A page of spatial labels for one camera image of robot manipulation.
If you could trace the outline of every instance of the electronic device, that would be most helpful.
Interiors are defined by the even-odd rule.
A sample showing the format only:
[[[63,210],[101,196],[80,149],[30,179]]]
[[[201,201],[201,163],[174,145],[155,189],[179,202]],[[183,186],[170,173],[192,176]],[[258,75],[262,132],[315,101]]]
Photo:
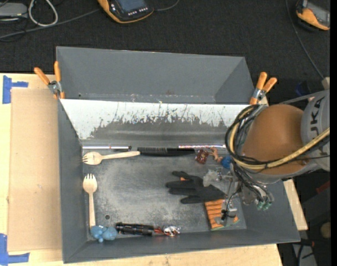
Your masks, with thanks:
[[[117,23],[132,23],[147,18],[154,11],[146,0],[97,0]]]
[[[330,12],[308,0],[299,0],[296,3],[296,15],[300,21],[315,29],[330,29]]]
[[[0,2],[0,18],[19,19],[27,18],[27,6],[21,3]]]

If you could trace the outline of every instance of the black floor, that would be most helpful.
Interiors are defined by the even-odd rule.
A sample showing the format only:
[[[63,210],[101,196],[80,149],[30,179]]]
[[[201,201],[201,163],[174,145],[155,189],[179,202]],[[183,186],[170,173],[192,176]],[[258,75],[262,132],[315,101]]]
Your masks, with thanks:
[[[308,238],[308,241],[305,241],[305,245],[311,243],[313,260],[316,265],[309,264],[306,258],[303,258],[308,253],[297,253],[293,244],[279,244],[278,248],[283,266],[329,266],[331,265],[331,239],[322,230],[322,227],[325,228],[326,224],[331,222],[330,205],[325,204],[322,200],[317,201],[315,199],[320,196],[321,192],[329,192],[328,196],[330,196],[330,173],[323,170],[315,171],[294,178],[294,183],[306,219],[308,218],[308,211],[312,211],[307,209],[308,206],[319,208],[319,212],[316,212],[316,215],[312,215],[312,219],[307,219],[308,230],[302,232],[301,235],[301,237],[306,236]],[[309,202],[319,202],[319,205],[309,204]]]

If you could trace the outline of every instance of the blue toy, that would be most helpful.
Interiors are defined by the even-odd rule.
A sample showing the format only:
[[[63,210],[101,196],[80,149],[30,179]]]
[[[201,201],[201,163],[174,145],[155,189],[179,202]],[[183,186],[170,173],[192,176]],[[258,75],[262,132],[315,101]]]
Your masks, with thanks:
[[[117,237],[118,232],[114,227],[93,226],[91,234],[99,242],[103,242],[104,240],[113,241]]]

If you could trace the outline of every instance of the clamp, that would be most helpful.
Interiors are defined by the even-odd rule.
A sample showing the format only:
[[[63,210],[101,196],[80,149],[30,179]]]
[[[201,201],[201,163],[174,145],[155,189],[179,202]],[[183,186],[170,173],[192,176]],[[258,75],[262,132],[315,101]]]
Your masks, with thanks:
[[[278,81],[277,78],[272,77],[266,83],[267,77],[268,75],[266,72],[260,73],[255,91],[253,92],[250,100],[250,105],[259,103]]]
[[[63,91],[63,87],[61,86],[61,74],[59,68],[59,62],[55,61],[54,63],[54,73],[56,81],[50,81],[49,78],[44,74],[44,72],[39,68],[35,67],[34,72],[40,77],[40,79],[44,82],[45,85],[53,92],[54,98],[64,99],[65,93]]]

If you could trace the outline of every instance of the blue tape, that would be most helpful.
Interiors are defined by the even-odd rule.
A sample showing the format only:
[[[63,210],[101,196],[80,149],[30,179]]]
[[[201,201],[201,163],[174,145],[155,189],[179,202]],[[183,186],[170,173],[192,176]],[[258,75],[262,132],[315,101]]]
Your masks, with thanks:
[[[3,104],[11,103],[11,88],[15,86],[20,88],[27,88],[28,83],[22,81],[13,83],[11,78],[7,77],[6,75],[3,76],[3,91],[2,91]]]
[[[8,255],[7,235],[0,233],[0,265],[7,266],[9,263],[28,262],[29,253],[20,255]]]

